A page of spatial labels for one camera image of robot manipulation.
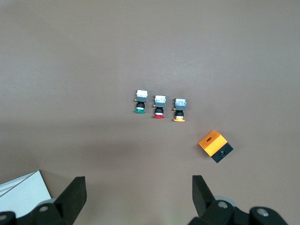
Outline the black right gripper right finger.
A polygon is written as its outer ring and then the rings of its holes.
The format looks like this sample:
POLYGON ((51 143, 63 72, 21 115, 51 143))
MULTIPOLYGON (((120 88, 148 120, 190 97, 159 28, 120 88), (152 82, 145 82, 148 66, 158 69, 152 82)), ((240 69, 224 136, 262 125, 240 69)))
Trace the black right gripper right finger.
POLYGON ((257 206, 245 213, 226 200, 217 200, 201 175, 192 177, 192 198, 198 216, 188 225, 287 225, 273 209, 257 206))

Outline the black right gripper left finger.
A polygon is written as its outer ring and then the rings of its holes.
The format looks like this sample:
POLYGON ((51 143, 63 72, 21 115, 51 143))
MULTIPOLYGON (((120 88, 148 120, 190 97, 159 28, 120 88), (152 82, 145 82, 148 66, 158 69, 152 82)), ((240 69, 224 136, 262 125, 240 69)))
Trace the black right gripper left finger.
POLYGON ((0 212, 0 225, 73 225, 86 200, 85 177, 75 177, 54 202, 41 203, 25 216, 0 212))

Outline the yellow push button switch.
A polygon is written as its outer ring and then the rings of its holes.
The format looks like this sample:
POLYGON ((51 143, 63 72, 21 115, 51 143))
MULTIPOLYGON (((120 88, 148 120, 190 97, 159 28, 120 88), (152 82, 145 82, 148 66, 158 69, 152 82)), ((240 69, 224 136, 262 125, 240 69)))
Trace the yellow push button switch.
POLYGON ((186 99, 185 98, 176 98, 174 100, 174 119, 175 122, 184 122, 184 111, 186 109, 186 99))

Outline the white drawer cabinet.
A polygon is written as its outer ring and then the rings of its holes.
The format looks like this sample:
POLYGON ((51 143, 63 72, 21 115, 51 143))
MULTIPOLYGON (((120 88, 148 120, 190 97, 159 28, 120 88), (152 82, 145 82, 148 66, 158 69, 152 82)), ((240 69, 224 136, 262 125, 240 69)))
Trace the white drawer cabinet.
POLYGON ((0 212, 12 211, 17 218, 51 198, 39 170, 0 184, 0 212))

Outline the orange and black button box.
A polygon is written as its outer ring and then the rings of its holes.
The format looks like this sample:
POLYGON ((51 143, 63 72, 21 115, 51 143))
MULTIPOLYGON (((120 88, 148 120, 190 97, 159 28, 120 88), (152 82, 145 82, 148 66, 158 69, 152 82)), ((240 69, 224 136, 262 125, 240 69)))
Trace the orange and black button box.
POLYGON ((231 144, 215 130, 210 131, 198 144, 216 163, 233 151, 231 144))

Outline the red push button switch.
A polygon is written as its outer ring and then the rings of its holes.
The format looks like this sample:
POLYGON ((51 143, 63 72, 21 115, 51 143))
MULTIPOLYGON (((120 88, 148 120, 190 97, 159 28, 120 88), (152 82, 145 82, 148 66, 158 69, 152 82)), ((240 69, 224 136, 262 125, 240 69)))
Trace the red push button switch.
POLYGON ((166 105, 166 96, 164 95, 156 95, 154 98, 155 111, 153 118, 155 119, 163 119, 164 118, 164 107, 166 105))

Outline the green push button switch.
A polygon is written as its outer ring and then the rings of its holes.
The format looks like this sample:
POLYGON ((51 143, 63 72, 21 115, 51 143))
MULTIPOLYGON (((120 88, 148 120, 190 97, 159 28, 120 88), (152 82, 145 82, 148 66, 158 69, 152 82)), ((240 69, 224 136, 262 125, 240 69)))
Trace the green push button switch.
POLYGON ((148 97, 148 91, 147 90, 137 90, 136 92, 136 107, 135 112, 136 113, 145 113, 145 103, 147 101, 148 97))

